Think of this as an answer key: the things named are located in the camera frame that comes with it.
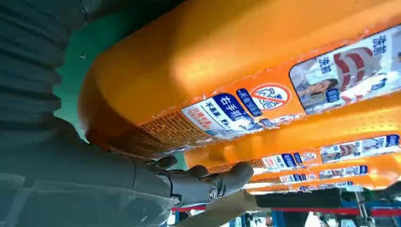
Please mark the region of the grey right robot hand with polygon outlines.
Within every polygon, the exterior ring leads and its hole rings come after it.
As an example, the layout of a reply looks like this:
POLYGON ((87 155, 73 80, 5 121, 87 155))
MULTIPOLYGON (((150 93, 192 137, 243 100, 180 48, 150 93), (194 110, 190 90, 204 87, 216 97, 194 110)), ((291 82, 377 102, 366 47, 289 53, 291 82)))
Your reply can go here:
POLYGON ((152 169, 84 142, 54 112, 73 31, 131 0, 0 3, 0 224, 3 227, 157 227, 173 207, 209 204, 252 177, 245 162, 208 175, 152 169))

